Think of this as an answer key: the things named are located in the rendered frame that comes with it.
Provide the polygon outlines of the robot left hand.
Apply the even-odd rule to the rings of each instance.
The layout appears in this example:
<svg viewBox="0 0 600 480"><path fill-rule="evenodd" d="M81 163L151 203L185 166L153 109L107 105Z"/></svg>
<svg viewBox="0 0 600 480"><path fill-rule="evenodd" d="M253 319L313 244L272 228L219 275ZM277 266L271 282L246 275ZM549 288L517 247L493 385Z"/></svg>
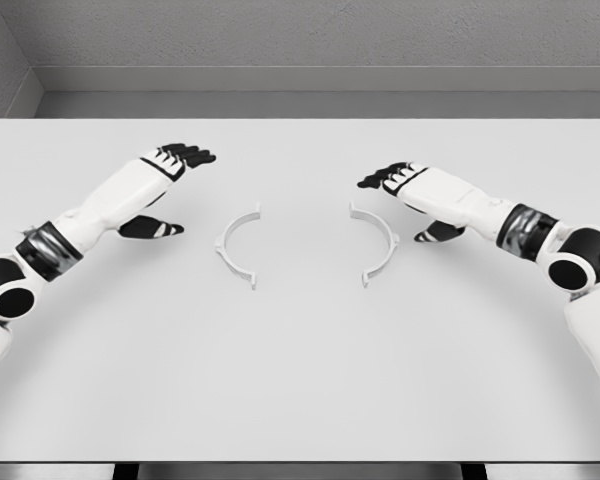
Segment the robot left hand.
<svg viewBox="0 0 600 480"><path fill-rule="evenodd" d="M183 143L158 147L127 162L100 185L80 207L121 236L157 239L182 233L184 228L141 212L160 199L187 169L209 164L216 156Z"/></svg>

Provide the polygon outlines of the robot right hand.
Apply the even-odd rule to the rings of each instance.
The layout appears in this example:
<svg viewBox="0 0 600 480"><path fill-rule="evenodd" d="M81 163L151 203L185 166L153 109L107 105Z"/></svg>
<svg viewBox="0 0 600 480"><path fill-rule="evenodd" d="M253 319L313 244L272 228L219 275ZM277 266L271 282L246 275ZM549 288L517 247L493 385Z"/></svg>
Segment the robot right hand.
<svg viewBox="0 0 600 480"><path fill-rule="evenodd" d="M381 168L357 183L361 189L382 189L407 207L433 219L416 234L420 243L452 240L468 228L493 241L500 222L488 206L489 197L472 184L441 169L414 162Z"/></svg>

